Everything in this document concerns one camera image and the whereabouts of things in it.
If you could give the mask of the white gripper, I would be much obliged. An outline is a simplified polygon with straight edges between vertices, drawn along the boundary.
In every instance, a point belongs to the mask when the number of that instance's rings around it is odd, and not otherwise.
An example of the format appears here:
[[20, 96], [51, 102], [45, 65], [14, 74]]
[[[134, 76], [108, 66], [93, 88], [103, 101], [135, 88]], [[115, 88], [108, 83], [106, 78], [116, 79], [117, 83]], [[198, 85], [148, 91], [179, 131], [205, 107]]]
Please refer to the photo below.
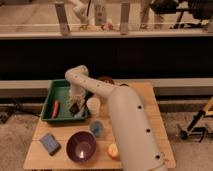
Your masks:
[[69, 90], [69, 103], [81, 103], [86, 96], [86, 90], [78, 86], [72, 86]]

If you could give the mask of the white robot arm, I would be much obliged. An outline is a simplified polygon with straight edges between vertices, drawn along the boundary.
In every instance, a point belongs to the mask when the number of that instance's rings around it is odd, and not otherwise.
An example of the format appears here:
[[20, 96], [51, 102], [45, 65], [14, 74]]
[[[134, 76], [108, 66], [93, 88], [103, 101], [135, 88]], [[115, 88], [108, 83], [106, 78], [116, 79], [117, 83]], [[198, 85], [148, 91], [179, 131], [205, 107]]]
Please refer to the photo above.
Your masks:
[[89, 77], [85, 65], [65, 72], [66, 80], [107, 100], [123, 171], [168, 171], [139, 93]]

